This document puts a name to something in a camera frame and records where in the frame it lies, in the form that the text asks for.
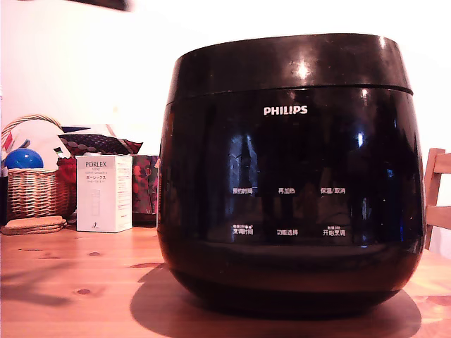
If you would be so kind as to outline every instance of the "wicker basket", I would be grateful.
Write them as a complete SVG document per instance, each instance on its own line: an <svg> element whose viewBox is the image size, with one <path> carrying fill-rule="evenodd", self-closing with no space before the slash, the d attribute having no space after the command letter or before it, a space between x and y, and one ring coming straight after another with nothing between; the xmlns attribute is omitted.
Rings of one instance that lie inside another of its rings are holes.
<svg viewBox="0 0 451 338"><path fill-rule="evenodd" d="M29 120L45 120L61 125L44 115L27 115L8 124L1 134L2 146L7 134L16 126ZM77 203L76 185L64 180L58 170L10 169L8 170L8 219L39 216L69 216Z"/></svg>

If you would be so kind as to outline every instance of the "white wall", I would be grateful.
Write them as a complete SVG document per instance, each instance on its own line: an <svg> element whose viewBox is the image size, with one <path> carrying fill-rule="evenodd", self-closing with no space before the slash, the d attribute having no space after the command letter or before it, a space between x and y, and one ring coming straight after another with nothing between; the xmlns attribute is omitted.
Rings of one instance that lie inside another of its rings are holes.
<svg viewBox="0 0 451 338"><path fill-rule="evenodd" d="M448 1L130 2L124 13L63 0L1 0L2 127L28 113L65 125L118 123L156 154L181 54L234 39L362 32L400 45L424 163L431 147L451 151ZM451 180L444 181L439 203L451 205ZM433 250L451 258L451 235L434 232Z"/></svg>

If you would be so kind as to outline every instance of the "white box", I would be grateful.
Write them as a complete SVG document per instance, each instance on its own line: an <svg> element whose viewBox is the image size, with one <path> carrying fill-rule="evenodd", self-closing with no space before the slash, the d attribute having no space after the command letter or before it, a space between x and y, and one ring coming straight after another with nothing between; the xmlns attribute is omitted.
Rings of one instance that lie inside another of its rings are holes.
<svg viewBox="0 0 451 338"><path fill-rule="evenodd" d="M76 156L77 231L132 227L132 157Z"/></svg>

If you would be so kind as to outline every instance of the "wooden table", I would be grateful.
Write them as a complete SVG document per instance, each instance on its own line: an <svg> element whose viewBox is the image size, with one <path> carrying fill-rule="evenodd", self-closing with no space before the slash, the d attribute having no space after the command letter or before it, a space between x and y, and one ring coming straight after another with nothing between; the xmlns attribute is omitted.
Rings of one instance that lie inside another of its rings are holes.
<svg viewBox="0 0 451 338"><path fill-rule="evenodd" d="M274 320L200 306L156 230L1 236L2 337L451 337L451 261L426 251L404 291L353 318Z"/></svg>

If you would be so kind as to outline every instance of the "blue object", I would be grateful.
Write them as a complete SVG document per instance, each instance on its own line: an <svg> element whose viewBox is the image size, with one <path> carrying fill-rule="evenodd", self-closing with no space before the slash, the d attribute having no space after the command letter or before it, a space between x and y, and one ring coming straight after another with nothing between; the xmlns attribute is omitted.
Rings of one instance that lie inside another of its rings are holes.
<svg viewBox="0 0 451 338"><path fill-rule="evenodd" d="M5 159L8 169L43 168L42 157L32 149L19 148L9 153Z"/></svg>

